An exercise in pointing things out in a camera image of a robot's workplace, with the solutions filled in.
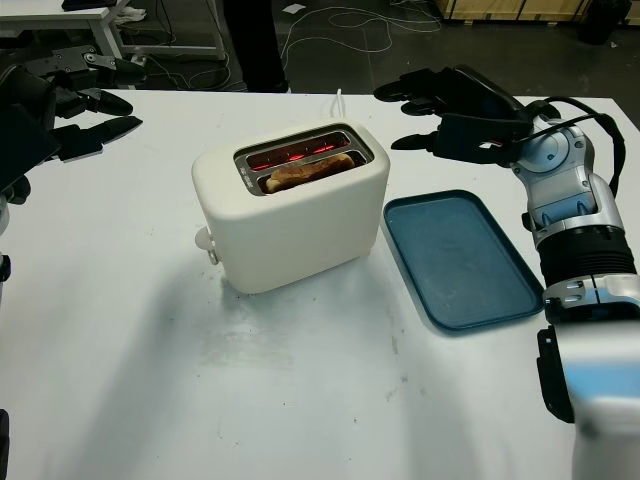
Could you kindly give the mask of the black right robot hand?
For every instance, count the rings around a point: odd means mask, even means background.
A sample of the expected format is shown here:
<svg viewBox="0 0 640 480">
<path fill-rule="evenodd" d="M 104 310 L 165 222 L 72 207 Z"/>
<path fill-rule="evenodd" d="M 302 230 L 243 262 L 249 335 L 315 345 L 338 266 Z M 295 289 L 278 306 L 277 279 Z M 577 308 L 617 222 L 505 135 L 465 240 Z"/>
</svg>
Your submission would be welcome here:
<svg viewBox="0 0 640 480">
<path fill-rule="evenodd" d="M 394 150 L 425 150 L 433 155 L 477 164 L 511 163 L 517 142 L 533 121 L 513 96 L 470 67 L 428 68 L 403 74 L 374 90 L 382 102 L 400 102 L 409 116 L 436 115 L 436 130 L 392 143 Z"/>
</svg>

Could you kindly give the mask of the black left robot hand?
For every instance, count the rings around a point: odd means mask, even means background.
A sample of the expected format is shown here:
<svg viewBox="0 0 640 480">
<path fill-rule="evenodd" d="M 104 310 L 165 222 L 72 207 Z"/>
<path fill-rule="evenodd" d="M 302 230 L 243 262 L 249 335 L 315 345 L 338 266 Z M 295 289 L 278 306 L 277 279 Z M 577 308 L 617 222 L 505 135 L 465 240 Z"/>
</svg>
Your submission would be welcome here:
<svg viewBox="0 0 640 480">
<path fill-rule="evenodd" d="M 139 85 L 145 68 L 93 46 L 58 49 L 1 73 L 1 176 L 98 154 L 137 128 L 133 106 L 108 90 Z"/>
</svg>

